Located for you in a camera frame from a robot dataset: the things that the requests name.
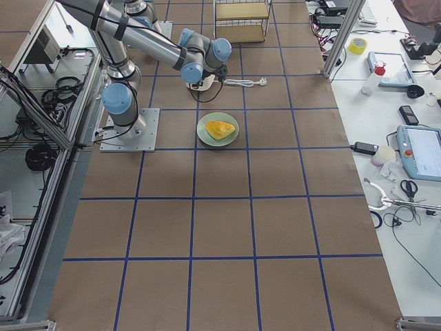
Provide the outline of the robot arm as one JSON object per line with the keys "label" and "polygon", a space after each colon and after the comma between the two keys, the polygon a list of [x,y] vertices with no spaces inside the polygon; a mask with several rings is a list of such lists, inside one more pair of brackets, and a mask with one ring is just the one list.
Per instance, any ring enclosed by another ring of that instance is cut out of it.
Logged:
{"label": "robot arm", "polygon": [[210,76],[224,79],[232,46],[225,38],[210,39],[183,29],[174,43],[155,29],[156,13],[144,1],[126,1],[124,11],[109,1],[61,1],[60,4],[91,33],[112,80],[102,94],[102,103],[118,137],[138,136],[145,121],[139,112],[138,67],[130,60],[132,46],[179,72],[189,86]]}

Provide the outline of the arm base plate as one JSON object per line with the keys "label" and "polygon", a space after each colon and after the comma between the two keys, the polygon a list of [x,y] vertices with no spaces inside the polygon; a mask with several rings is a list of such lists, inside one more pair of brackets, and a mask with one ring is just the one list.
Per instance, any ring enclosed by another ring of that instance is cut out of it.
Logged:
{"label": "arm base plate", "polygon": [[134,126],[125,134],[125,129],[115,126],[110,116],[107,117],[107,126],[103,137],[99,138],[101,152],[153,152],[156,147],[159,108],[140,108],[139,117]]}

